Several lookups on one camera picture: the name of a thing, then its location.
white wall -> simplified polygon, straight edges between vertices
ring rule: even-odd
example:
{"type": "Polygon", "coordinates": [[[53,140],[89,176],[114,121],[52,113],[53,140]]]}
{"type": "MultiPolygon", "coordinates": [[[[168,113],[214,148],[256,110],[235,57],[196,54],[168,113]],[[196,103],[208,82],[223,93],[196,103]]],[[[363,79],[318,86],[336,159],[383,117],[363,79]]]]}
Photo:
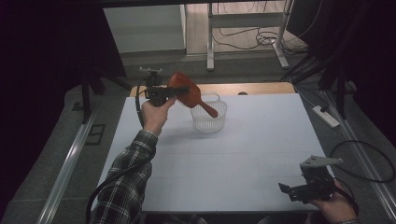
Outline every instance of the white wall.
{"type": "Polygon", "coordinates": [[[104,9],[119,53],[184,49],[183,6],[104,9]]]}

basket handle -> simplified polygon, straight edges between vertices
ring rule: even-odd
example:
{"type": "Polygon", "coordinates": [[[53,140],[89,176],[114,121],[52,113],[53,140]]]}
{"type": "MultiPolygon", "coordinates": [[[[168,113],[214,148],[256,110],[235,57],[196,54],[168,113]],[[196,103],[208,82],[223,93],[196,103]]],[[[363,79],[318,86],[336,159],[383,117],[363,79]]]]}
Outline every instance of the basket handle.
{"type": "Polygon", "coordinates": [[[216,96],[218,96],[218,99],[216,101],[220,100],[220,96],[214,91],[208,91],[208,92],[204,92],[201,94],[201,96],[204,96],[204,95],[216,95],[216,96]]]}

brush handle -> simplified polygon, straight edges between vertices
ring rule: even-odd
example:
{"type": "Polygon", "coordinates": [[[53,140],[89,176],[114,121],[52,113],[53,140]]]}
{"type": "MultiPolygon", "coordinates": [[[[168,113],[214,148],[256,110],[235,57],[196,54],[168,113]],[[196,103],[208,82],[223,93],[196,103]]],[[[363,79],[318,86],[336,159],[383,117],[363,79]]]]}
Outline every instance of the brush handle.
{"type": "Polygon", "coordinates": [[[215,110],[212,106],[207,105],[206,103],[204,103],[203,101],[201,101],[201,103],[199,104],[212,118],[217,118],[219,113],[217,110],[215,110]]]}

transparent container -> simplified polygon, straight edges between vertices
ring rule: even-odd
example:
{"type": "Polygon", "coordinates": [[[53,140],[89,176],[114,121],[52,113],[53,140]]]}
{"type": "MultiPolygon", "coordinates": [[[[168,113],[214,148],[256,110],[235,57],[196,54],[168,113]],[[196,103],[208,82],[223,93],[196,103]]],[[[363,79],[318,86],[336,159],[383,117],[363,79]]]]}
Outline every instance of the transparent container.
{"type": "Polygon", "coordinates": [[[216,109],[219,115],[217,118],[212,118],[200,105],[197,105],[191,109],[194,128],[201,133],[216,133],[224,127],[225,116],[227,113],[227,104],[221,101],[220,96],[215,92],[202,94],[202,96],[205,95],[216,95],[218,97],[218,99],[215,101],[204,102],[216,109]]]}

electrical outlet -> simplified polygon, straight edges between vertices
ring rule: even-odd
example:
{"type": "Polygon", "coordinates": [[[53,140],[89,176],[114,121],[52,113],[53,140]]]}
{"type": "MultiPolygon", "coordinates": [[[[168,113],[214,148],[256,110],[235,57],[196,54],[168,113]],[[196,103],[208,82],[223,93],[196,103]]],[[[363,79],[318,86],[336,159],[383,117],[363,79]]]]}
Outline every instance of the electrical outlet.
{"type": "Polygon", "coordinates": [[[340,125],[340,123],[335,118],[333,118],[329,113],[327,113],[326,111],[321,112],[320,109],[321,109],[320,105],[317,105],[314,108],[312,108],[315,114],[317,114],[321,119],[323,119],[327,124],[329,124],[330,127],[334,128],[340,125]]]}

